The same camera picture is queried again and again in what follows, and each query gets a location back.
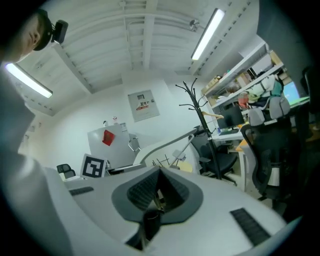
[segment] monitor screen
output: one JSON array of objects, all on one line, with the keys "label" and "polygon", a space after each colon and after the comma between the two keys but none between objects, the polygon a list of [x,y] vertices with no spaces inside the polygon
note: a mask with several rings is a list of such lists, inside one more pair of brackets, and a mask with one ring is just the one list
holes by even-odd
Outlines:
[{"label": "monitor screen", "polygon": [[222,111],[219,115],[224,116],[224,118],[217,119],[220,129],[235,127],[245,123],[239,106],[234,106]]},{"label": "monitor screen", "polygon": [[298,90],[294,82],[286,84],[283,88],[283,93],[290,105],[294,104],[297,100],[300,99]]}]

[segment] person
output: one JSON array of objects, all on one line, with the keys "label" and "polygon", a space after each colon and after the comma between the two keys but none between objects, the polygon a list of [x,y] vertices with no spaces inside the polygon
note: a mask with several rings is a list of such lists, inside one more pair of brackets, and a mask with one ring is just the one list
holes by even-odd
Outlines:
[{"label": "person", "polygon": [[41,51],[51,40],[53,27],[48,13],[38,9],[24,24],[8,47],[0,46],[0,66],[17,63],[32,51]]}]

